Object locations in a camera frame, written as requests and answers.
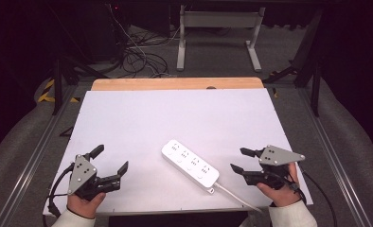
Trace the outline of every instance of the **person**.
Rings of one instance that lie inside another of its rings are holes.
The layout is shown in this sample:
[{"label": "person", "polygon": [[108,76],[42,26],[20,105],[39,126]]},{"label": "person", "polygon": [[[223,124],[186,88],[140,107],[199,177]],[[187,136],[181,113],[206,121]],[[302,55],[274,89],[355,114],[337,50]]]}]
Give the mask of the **person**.
[{"label": "person", "polygon": [[[298,182],[296,166],[289,164],[290,181]],[[257,188],[273,203],[269,206],[270,219],[273,227],[315,227],[316,220],[301,200],[298,193],[284,185],[274,190],[264,183],[258,183]],[[62,213],[53,227],[93,227],[96,210],[105,198],[104,193],[96,195],[91,201],[82,200],[76,195],[68,196],[67,209]]]},{"label": "person", "polygon": [[[289,171],[293,180],[298,183],[298,175],[295,163],[289,164]],[[314,227],[316,220],[301,200],[298,193],[294,193],[286,184],[278,190],[274,190],[264,183],[258,183],[257,188],[273,203],[269,206],[270,219],[274,227]]]}]

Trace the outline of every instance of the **white power strip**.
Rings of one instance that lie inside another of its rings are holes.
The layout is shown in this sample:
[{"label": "white power strip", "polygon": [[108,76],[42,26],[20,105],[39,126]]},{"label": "white power strip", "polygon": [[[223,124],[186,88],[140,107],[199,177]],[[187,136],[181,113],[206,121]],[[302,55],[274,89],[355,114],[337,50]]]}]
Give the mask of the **white power strip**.
[{"label": "white power strip", "polygon": [[163,156],[190,180],[213,194],[213,185],[219,179],[219,171],[176,140],[170,140],[162,148]]}]

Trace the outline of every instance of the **yellow and black tape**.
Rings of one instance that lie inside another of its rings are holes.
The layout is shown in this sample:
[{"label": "yellow and black tape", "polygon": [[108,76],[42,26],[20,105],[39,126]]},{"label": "yellow and black tape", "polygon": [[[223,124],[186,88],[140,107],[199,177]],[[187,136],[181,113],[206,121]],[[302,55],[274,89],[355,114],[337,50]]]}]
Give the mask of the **yellow and black tape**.
[{"label": "yellow and black tape", "polygon": [[[54,79],[51,78],[48,83],[45,85],[45,88],[43,89],[42,95],[39,97],[38,102],[55,102],[56,98],[55,97],[50,97],[48,96],[48,92],[50,92],[50,89],[54,85]],[[80,97],[71,97],[70,102],[80,102]]]}]

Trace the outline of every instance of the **white sleeve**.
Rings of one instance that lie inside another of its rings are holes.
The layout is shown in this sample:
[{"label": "white sleeve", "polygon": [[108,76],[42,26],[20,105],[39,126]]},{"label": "white sleeve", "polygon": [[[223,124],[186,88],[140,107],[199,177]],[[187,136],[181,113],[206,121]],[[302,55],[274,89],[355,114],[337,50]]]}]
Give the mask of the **white sleeve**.
[{"label": "white sleeve", "polygon": [[95,218],[83,218],[68,210],[65,210],[53,224],[53,227],[93,227],[95,225],[95,221]]},{"label": "white sleeve", "polygon": [[284,207],[269,207],[270,219],[274,227],[315,227],[311,212],[303,201]]}]

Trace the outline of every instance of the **power outlet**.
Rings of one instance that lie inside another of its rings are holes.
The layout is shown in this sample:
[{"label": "power outlet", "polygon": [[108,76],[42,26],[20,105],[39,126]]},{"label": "power outlet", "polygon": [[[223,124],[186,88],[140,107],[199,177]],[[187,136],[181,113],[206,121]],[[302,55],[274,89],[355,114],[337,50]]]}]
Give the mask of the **power outlet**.
[{"label": "power outlet", "polygon": [[163,157],[184,173],[194,183],[213,193],[213,185],[219,179],[219,171],[176,140],[170,140],[162,148]]}]

